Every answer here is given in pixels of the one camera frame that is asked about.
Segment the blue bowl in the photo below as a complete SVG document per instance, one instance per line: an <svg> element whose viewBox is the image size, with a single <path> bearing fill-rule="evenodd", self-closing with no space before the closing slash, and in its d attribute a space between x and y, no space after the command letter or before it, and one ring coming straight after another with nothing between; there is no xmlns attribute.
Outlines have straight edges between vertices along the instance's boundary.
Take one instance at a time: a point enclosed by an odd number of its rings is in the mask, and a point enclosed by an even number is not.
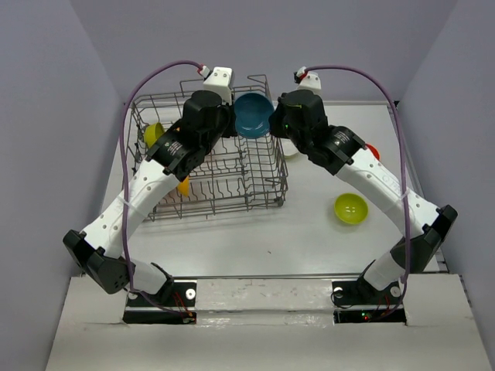
<svg viewBox="0 0 495 371"><path fill-rule="evenodd" d="M274 113L273 103L264 95L247 93L234 102L235 130L243 138L257 139L270 131L268 119Z"/></svg>

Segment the lime green bowl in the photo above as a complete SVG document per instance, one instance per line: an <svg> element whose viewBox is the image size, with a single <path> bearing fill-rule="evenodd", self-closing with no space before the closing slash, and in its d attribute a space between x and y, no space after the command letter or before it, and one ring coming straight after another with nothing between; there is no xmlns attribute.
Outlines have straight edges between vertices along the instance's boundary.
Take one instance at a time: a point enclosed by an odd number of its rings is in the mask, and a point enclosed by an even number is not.
<svg viewBox="0 0 495 371"><path fill-rule="evenodd" d="M368 216L367 202L354 193L339 195L333 204L333 210L341 222L349 225L361 224Z"/></svg>
<svg viewBox="0 0 495 371"><path fill-rule="evenodd" d="M144 143L148 148L151 148L158 139L164 135L165 130L161 123L157 122L155 124L150 124L144 132L143 138Z"/></svg>

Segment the yellow bowl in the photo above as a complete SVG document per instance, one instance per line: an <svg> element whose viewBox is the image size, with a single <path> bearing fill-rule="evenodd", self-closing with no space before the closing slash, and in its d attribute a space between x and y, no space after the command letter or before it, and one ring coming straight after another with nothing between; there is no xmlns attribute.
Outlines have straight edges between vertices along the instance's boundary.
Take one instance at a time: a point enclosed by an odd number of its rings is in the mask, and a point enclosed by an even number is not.
<svg viewBox="0 0 495 371"><path fill-rule="evenodd" d="M181 196L188 197L190 190L189 176L187 176L183 181L181 181L176 188Z"/></svg>

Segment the orange-red bowl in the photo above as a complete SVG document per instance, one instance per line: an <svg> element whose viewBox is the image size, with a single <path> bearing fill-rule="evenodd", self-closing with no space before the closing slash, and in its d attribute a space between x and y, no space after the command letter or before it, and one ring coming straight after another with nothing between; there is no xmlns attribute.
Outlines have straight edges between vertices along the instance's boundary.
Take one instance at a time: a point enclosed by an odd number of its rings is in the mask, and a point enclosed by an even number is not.
<svg viewBox="0 0 495 371"><path fill-rule="evenodd" d="M372 154L374 155L374 157L375 157L378 161L380 161L380 160L381 160L381 155L380 155L379 151L378 151L378 150L377 150L377 149L376 149L373 145L366 144L366 147L367 147L367 149L369 149L369 150L372 152Z"/></svg>

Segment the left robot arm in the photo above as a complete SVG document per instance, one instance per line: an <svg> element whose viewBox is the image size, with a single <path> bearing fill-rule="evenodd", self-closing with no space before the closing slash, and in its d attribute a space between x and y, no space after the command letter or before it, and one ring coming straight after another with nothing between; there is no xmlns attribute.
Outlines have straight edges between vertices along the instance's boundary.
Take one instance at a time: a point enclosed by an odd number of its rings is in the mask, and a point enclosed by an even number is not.
<svg viewBox="0 0 495 371"><path fill-rule="evenodd" d="M204 162L233 120L231 107L219 94L194 92L169 129L160 123L145 129L146 157L107 209L82 231L69 230L64 236L71 257L105 292L133 291L154 305L170 299L172 276L158 264L131 259L129 237Z"/></svg>

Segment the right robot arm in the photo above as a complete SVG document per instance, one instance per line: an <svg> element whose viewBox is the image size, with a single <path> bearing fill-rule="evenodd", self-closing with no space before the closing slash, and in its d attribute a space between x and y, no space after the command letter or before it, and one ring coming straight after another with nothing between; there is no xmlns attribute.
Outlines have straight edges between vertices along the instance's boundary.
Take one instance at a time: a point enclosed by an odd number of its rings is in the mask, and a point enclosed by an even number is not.
<svg viewBox="0 0 495 371"><path fill-rule="evenodd" d="M373 303L405 274L423 272L458 216L453 207L436 206L403 187L352 130L328 123L322 99L310 90L283 93L269 123L275 137L289 139L313 164L362 193L401 232L402 238L364 269L353 294Z"/></svg>

